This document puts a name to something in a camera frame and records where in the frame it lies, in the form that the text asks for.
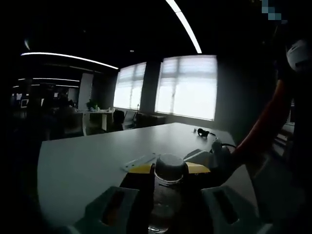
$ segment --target desk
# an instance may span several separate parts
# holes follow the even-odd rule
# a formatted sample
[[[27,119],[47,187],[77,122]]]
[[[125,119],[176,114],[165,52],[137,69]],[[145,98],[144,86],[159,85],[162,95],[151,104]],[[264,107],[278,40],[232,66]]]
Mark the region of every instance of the desk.
[[[86,128],[90,125],[90,114],[102,115],[101,128],[107,131],[107,115],[111,115],[113,111],[100,110],[100,111],[77,111],[77,113],[83,113],[82,115],[82,130],[83,135],[86,136]]]
[[[143,155],[171,153],[184,158],[193,150],[210,150],[215,139],[194,133],[195,126],[171,123],[85,137],[44,141],[38,161],[38,196],[45,219],[53,226],[72,224],[85,206],[110,186],[119,186],[120,167]],[[224,143],[227,132],[207,129]]]

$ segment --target potted plant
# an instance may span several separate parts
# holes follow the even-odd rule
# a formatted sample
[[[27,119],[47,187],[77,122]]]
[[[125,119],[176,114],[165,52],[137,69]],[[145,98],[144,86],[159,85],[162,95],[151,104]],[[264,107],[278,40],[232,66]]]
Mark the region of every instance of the potted plant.
[[[94,100],[90,99],[86,104],[87,104],[87,107],[88,107],[89,111],[98,109],[98,104]]]

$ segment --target water bottle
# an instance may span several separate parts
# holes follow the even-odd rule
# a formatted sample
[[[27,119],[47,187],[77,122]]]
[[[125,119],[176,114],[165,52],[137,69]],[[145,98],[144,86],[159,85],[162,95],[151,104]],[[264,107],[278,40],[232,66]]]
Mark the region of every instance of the water bottle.
[[[161,155],[155,164],[154,207],[150,216],[149,231],[166,232],[181,207],[181,180],[185,169],[183,159]]]

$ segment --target computer monitor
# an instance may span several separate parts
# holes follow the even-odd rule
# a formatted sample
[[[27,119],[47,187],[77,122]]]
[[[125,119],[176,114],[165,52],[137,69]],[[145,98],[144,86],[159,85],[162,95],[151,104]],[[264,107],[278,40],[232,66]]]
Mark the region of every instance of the computer monitor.
[[[20,101],[20,107],[21,108],[26,108],[27,107],[27,104],[28,104],[28,99],[23,99]]]

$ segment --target ceiling light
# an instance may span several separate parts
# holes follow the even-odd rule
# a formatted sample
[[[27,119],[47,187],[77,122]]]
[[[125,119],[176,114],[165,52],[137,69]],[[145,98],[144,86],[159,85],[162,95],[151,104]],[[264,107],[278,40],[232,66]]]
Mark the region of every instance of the ceiling light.
[[[181,21],[181,23],[183,24],[186,32],[189,34],[189,37],[191,38],[193,45],[195,46],[195,49],[197,51],[197,53],[201,54],[201,49],[199,47],[199,44],[197,42],[197,39],[193,33],[193,30],[191,29],[189,23],[187,22],[185,16],[183,15],[182,12],[178,12],[176,13],[176,16],[179,18],[179,20]]]
[[[60,84],[57,84],[56,86],[79,88],[79,86],[72,86],[72,85],[60,85]]]
[[[59,78],[33,78],[33,79],[54,79],[54,80],[66,80],[66,81],[80,82],[79,80],[74,80],[74,79],[59,79]]]
[[[196,37],[194,35],[194,32],[192,31],[189,23],[187,22],[185,16],[183,15],[182,11],[180,10],[180,8],[176,4],[176,2],[174,0],[166,0],[166,2],[170,5],[170,7],[175,12],[176,16],[179,18],[179,20],[183,24],[186,32],[188,33],[189,37],[192,40],[192,43],[193,43],[197,53],[201,54],[201,49],[200,49],[199,44],[197,42],[197,39],[196,39]]]
[[[174,0],[166,0],[166,2],[171,6],[171,8],[173,9],[173,11],[175,13],[180,12],[180,8],[178,7],[178,5],[176,4],[176,2]]]
[[[103,66],[107,66],[107,67],[111,67],[111,68],[114,68],[114,69],[118,69],[117,67],[114,67],[114,66],[111,66],[111,65],[108,65],[108,64],[105,64],[105,63],[97,62],[97,61],[86,59],[86,58],[80,58],[80,57],[76,57],[76,56],[72,56],[72,55],[63,55],[63,54],[46,53],[46,52],[28,52],[28,53],[21,54],[21,56],[24,56],[24,55],[55,55],[55,56],[62,56],[62,57],[68,57],[68,58],[72,58],[72,59],[80,59],[80,60],[87,61],[87,62],[93,62],[93,63],[97,63],[97,64],[100,64],[100,65],[103,65]]]

